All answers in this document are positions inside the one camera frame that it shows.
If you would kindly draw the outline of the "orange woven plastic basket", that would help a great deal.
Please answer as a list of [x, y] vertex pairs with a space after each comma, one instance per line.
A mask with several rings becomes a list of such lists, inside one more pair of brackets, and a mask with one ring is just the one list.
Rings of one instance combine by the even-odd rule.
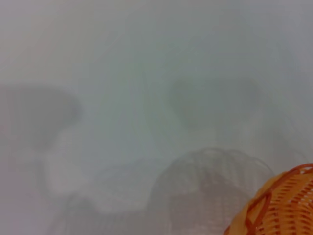
[[270, 178], [223, 235], [313, 235], [313, 163]]

